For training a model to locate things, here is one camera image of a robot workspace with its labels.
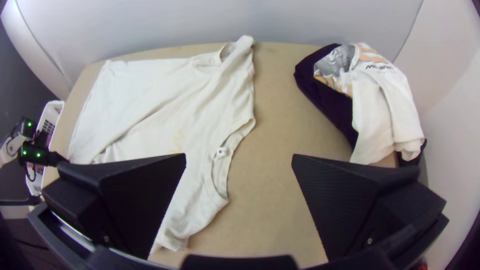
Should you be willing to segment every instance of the white fabric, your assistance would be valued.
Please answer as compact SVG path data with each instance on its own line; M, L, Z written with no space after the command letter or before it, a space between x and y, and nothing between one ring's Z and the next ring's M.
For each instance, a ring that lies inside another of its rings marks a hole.
M72 163L186 154L153 249L185 247L228 202L232 154L255 125L253 43L243 36L218 52L107 61L100 71L73 132Z
M410 161L424 134L407 77L365 43L342 45L319 60L314 77L352 98L358 139L350 162L371 164L401 152Z

